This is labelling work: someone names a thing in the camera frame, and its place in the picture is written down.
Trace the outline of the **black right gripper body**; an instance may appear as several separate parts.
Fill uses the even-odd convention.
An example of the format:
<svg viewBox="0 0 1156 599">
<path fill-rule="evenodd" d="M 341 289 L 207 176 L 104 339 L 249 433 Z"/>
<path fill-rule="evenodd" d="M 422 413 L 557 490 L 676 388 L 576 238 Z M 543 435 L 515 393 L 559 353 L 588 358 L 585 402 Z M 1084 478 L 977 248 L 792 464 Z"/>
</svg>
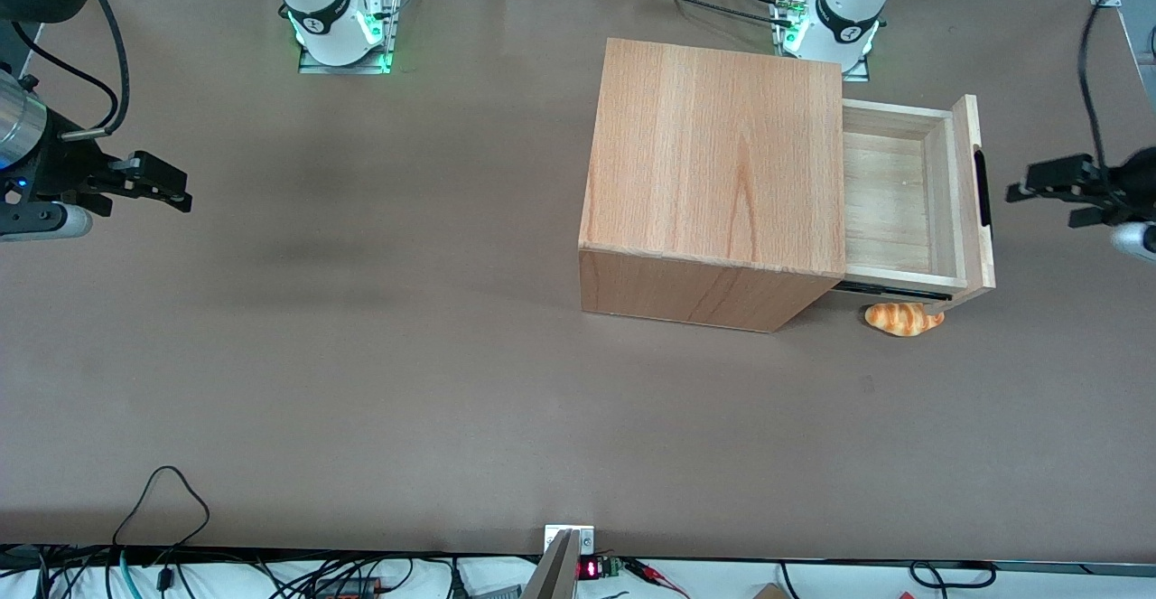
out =
<svg viewBox="0 0 1156 599">
<path fill-rule="evenodd" d="M 46 130 L 32 151 L 3 168 L 3 195 L 15 194 L 16 202 L 79 205 L 108 219 L 113 202 L 102 194 L 101 179 L 114 161 L 92 139 L 62 142 L 55 131 Z"/>
</svg>

